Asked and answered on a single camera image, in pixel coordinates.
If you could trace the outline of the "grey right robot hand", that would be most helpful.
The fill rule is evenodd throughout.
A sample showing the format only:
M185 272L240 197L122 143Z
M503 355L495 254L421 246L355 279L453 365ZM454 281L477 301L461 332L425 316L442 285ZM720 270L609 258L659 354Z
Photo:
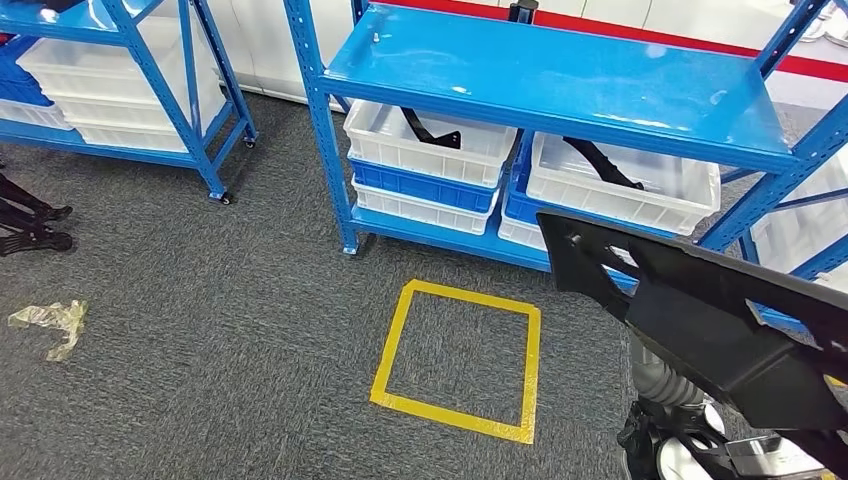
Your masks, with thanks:
M629 334L629 341L631 376L641 397L667 407L704 403L704 392L650 351L635 334Z

